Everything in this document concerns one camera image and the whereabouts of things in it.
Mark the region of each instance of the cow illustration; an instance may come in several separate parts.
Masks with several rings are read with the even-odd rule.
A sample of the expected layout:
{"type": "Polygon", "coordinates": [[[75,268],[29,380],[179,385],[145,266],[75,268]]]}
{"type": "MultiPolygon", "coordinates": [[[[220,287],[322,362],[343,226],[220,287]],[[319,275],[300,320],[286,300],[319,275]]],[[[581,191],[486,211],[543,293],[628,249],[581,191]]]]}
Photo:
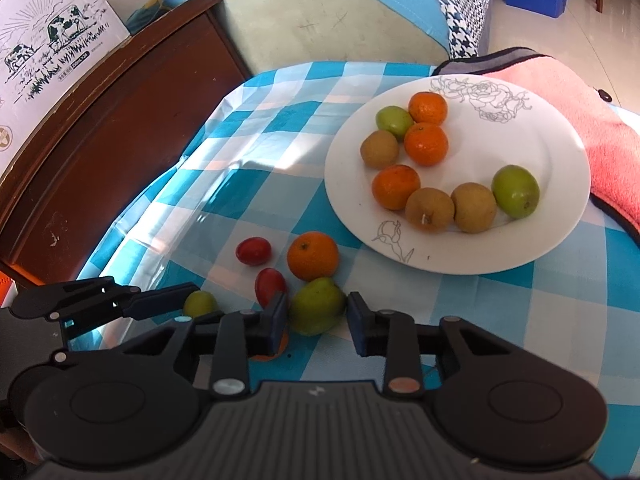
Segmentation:
{"type": "Polygon", "coordinates": [[[9,67],[9,72],[13,75],[33,56],[34,50],[23,43],[19,43],[4,58],[4,63],[9,67]]]}
{"type": "Polygon", "coordinates": [[[49,45],[54,51],[59,51],[87,28],[84,20],[88,19],[82,15],[78,6],[67,7],[49,22],[49,27],[47,27],[49,45]]]}

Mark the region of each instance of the green fruit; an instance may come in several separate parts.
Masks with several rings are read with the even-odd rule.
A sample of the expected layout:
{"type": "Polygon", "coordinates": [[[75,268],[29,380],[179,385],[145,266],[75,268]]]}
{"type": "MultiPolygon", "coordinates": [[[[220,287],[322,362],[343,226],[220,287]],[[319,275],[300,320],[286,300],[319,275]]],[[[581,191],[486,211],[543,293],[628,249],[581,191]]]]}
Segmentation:
{"type": "Polygon", "coordinates": [[[404,140],[404,134],[413,126],[414,120],[404,108],[386,106],[376,114],[376,124],[378,129],[391,132],[398,140],[404,140]]]}
{"type": "Polygon", "coordinates": [[[491,183],[495,201],[511,218],[525,218],[536,210],[540,188],[535,177],[521,166],[505,166],[491,183]]]}
{"type": "Polygon", "coordinates": [[[333,328],[344,313],[347,297],[331,278],[317,278],[302,287],[291,300],[289,326],[313,336],[333,328]]]}
{"type": "Polygon", "coordinates": [[[218,302],[213,294],[206,290],[196,290],[187,296],[182,307],[182,313],[195,319],[205,314],[210,314],[218,309],[218,302]]]}

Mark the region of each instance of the screw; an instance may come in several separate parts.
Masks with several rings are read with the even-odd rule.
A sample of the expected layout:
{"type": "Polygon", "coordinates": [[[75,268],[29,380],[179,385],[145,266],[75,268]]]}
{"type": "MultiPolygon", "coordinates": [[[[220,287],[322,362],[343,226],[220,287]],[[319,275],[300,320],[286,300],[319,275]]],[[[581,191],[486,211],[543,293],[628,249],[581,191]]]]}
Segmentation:
{"type": "Polygon", "coordinates": [[[396,377],[389,381],[389,389],[395,394],[414,394],[420,390],[420,383],[411,377],[396,377]]]}
{"type": "Polygon", "coordinates": [[[219,395],[237,395],[244,391],[244,383],[238,379],[219,379],[213,383],[213,391],[219,395]]]}

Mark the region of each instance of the cherry tomato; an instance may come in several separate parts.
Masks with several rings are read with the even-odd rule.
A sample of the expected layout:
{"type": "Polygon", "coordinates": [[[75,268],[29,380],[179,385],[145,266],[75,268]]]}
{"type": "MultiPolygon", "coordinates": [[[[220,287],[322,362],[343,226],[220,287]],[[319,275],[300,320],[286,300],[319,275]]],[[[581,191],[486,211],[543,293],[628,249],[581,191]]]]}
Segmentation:
{"type": "Polygon", "coordinates": [[[287,282],[276,269],[267,267],[258,272],[255,279],[255,297],[262,308],[267,308],[276,292],[287,293],[287,282]]]}
{"type": "Polygon", "coordinates": [[[271,258],[271,244],[259,236],[247,238],[236,247],[236,258],[252,267],[265,264],[271,258]]]}

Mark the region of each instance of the orange object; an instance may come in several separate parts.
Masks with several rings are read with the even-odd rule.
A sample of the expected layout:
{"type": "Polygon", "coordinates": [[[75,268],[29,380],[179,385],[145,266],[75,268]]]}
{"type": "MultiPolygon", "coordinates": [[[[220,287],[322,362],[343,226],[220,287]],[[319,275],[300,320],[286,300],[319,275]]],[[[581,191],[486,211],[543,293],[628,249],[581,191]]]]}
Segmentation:
{"type": "Polygon", "coordinates": [[[4,298],[6,298],[12,283],[13,280],[11,278],[3,272],[0,272],[0,304],[4,301],[4,298]]]}
{"type": "Polygon", "coordinates": [[[318,231],[301,234],[287,251],[289,270],[305,282],[332,276],[339,262],[340,253],[334,239],[318,231]]]}
{"type": "Polygon", "coordinates": [[[389,166],[380,171],[371,183],[371,192],[376,201],[385,209],[404,209],[411,193],[420,189],[420,176],[414,168],[404,164],[389,166]]]}
{"type": "Polygon", "coordinates": [[[449,139],[441,127],[417,123],[404,136],[404,150],[416,164],[433,166],[447,156],[449,139]]]}
{"type": "Polygon", "coordinates": [[[409,115],[416,123],[442,124],[449,107],[444,97],[434,92],[418,92],[409,100],[409,115]]]}
{"type": "Polygon", "coordinates": [[[289,344],[289,329],[285,328],[282,333],[282,338],[280,339],[280,347],[278,348],[278,353],[276,355],[268,356],[268,355],[255,355],[251,358],[252,361],[260,361],[261,363],[265,363],[267,361],[273,361],[275,358],[280,357],[282,353],[287,349],[287,345],[289,344]]]}

